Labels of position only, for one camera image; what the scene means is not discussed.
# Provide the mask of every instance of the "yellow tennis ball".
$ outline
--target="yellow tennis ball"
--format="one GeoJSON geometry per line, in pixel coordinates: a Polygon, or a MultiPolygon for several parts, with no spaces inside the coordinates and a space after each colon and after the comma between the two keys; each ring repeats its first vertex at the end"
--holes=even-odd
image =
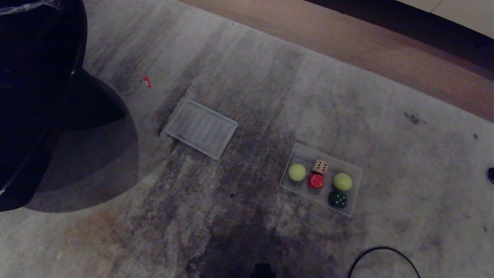
{"type": "Polygon", "coordinates": [[[305,178],[305,174],[307,174],[307,170],[305,170],[305,167],[302,164],[292,164],[288,169],[290,179],[296,182],[303,180],[305,178]]]}
{"type": "Polygon", "coordinates": [[[334,175],[333,178],[334,186],[341,191],[348,191],[352,188],[352,178],[345,173],[339,173],[334,175]]]}

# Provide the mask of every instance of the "wooden floor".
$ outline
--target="wooden floor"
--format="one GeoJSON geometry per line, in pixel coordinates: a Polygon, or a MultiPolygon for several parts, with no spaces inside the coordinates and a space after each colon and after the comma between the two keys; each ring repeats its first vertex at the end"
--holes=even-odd
{"type": "Polygon", "coordinates": [[[494,73],[303,0],[181,0],[375,72],[494,121],[494,73]]]}

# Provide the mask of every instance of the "small red piece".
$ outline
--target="small red piece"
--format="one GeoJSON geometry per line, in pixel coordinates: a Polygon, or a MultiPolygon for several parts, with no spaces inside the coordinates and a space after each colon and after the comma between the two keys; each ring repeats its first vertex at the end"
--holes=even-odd
{"type": "Polygon", "coordinates": [[[321,189],[324,186],[324,177],[320,174],[310,174],[307,177],[307,185],[310,188],[321,189]]]}
{"type": "Polygon", "coordinates": [[[146,82],[146,85],[148,86],[148,88],[151,89],[151,81],[149,81],[149,77],[144,77],[144,82],[146,82]]]}

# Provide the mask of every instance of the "empty plastic tray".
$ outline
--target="empty plastic tray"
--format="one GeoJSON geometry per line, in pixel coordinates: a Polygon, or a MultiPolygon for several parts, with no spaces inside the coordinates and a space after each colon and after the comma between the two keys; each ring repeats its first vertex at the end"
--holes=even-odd
{"type": "Polygon", "coordinates": [[[219,159],[238,123],[187,99],[173,115],[165,132],[187,145],[219,159]]]}
{"type": "Polygon", "coordinates": [[[288,189],[317,203],[320,203],[332,210],[340,212],[346,216],[352,216],[363,174],[364,172],[359,167],[353,166],[336,158],[332,158],[329,155],[323,154],[314,149],[297,143],[295,144],[295,146],[293,146],[293,150],[291,151],[290,159],[288,161],[280,185],[285,189],[288,189]],[[324,175],[324,187],[322,189],[309,188],[307,186],[307,176],[310,174],[310,168],[312,167],[316,159],[322,159],[326,161],[329,168],[328,172],[324,175]],[[289,166],[294,163],[302,164],[307,170],[307,175],[303,180],[299,182],[295,182],[290,179],[287,173],[289,166]],[[353,186],[350,190],[340,191],[332,185],[333,177],[338,173],[347,173],[348,175],[350,175],[353,181],[353,186]],[[328,197],[332,191],[342,192],[346,194],[348,199],[346,207],[338,208],[329,205],[328,197]]]}

